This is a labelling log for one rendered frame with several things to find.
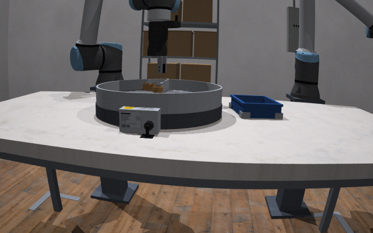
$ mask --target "shelf board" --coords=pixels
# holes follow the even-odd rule
[[[156,56],[142,56],[142,58],[157,58],[157,57]],[[167,58],[216,60],[216,58],[214,58],[214,57],[172,57],[172,56],[167,56]]]
[[[149,22],[144,22],[145,26],[149,26]],[[181,28],[218,28],[217,23],[199,23],[199,22],[181,22]]]

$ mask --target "wall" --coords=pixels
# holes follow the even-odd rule
[[[373,0],[359,2],[373,13]],[[224,96],[288,100],[295,54],[286,52],[287,6],[291,0],[221,0],[218,84]],[[0,44],[8,40],[9,73],[7,80],[2,45],[0,86],[9,83],[9,98],[37,91],[87,91],[94,85],[97,71],[76,72],[69,64],[83,7],[84,0],[10,1],[9,26],[7,18],[0,21],[0,28],[9,27],[8,39],[0,32]],[[139,78],[140,23],[141,12],[127,0],[104,1],[98,40],[123,45],[124,79]],[[321,99],[373,113],[373,39],[365,37],[365,26],[336,1],[316,0],[315,38]],[[6,93],[0,89],[0,101],[8,98]]]

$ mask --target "blue tray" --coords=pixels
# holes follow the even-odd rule
[[[275,118],[284,105],[266,96],[231,95],[231,108],[239,114],[251,113],[250,118]]]

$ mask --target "white tabletop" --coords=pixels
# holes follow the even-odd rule
[[[145,139],[98,120],[94,93],[37,92],[0,102],[0,152],[177,178],[373,179],[373,114],[278,100],[282,120],[241,119],[230,101],[216,123]]]

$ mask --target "metal shelving unit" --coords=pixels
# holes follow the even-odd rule
[[[144,41],[144,26],[149,25],[149,22],[144,22],[145,12],[142,10],[142,23],[141,23],[141,47],[139,56],[139,79],[142,79],[142,59],[148,58],[148,63],[151,62],[151,58],[156,58],[154,56],[142,56],[143,41]],[[220,0],[217,0],[217,22],[216,23],[200,23],[200,22],[181,22],[180,28],[210,28],[217,30],[217,57],[172,57],[167,56],[167,59],[180,58],[180,59],[199,59],[199,60],[215,60],[215,84],[218,83],[218,50],[220,44]]]

